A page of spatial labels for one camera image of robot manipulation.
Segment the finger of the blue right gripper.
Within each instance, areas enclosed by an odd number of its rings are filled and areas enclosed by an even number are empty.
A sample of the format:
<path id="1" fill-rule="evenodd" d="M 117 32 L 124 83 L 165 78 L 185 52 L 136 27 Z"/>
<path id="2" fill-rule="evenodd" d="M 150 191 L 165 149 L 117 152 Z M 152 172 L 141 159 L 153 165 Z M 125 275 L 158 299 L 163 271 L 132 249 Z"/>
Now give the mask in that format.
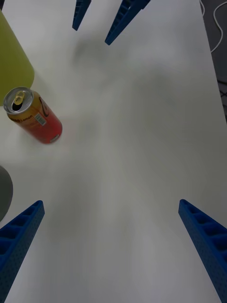
<path id="1" fill-rule="evenodd" d="M 87 9 L 89 8 L 91 1 L 90 0 L 77 0 L 75 6 L 75 12 L 73 17 L 72 28 L 78 30 Z"/>
<path id="2" fill-rule="evenodd" d="M 110 45 L 149 3 L 149 0 L 123 0 L 106 36 L 105 43 Z"/>

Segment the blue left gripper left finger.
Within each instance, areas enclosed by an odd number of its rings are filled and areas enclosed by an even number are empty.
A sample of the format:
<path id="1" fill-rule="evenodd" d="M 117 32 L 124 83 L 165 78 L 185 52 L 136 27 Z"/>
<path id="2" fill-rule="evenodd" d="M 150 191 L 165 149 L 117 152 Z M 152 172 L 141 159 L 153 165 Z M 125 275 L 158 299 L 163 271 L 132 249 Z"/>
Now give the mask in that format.
<path id="1" fill-rule="evenodd" d="M 41 200 L 0 229 L 0 302 L 5 302 L 45 215 Z"/>

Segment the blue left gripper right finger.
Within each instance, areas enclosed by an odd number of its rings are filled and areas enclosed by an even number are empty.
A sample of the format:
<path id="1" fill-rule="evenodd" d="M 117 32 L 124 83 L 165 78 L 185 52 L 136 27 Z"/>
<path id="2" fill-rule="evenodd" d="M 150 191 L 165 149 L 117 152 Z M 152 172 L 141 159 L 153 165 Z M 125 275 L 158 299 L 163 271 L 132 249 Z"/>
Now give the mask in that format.
<path id="1" fill-rule="evenodd" d="M 227 302 L 227 229 L 182 199 L 178 213 L 222 303 Z"/>

